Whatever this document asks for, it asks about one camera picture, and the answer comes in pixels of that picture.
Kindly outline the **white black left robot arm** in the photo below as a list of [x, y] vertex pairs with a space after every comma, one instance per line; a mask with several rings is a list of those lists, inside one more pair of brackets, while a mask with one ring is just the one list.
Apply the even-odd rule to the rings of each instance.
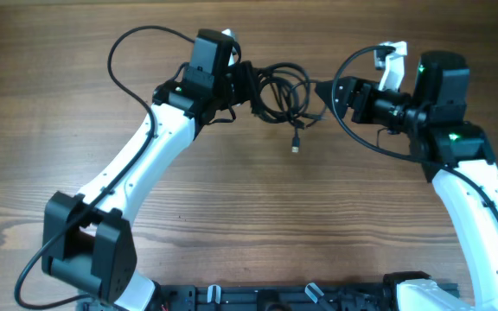
[[218, 111], [240, 102], [233, 76], [241, 49], [230, 30], [201, 29], [189, 62], [158, 86], [130, 141], [77, 194], [45, 206], [42, 271], [78, 290], [84, 310], [146, 310], [157, 284], [136, 270], [131, 228], [151, 189]]

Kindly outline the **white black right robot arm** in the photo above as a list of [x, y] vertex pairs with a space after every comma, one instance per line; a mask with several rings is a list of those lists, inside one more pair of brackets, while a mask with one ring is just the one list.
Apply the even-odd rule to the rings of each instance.
[[[484, 130], [465, 120], [469, 66], [460, 54], [421, 55], [414, 91], [401, 92], [383, 79], [345, 75], [363, 48], [350, 55], [333, 79], [315, 92], [343, 130], [357, 143], [384, 156], [421, 165], [450, 215], [472, 280], [476, 310], [498, 310], [498, 168]], [[400, 154], [373, 145], [344, 122], [377, 124], [409, 138]]]

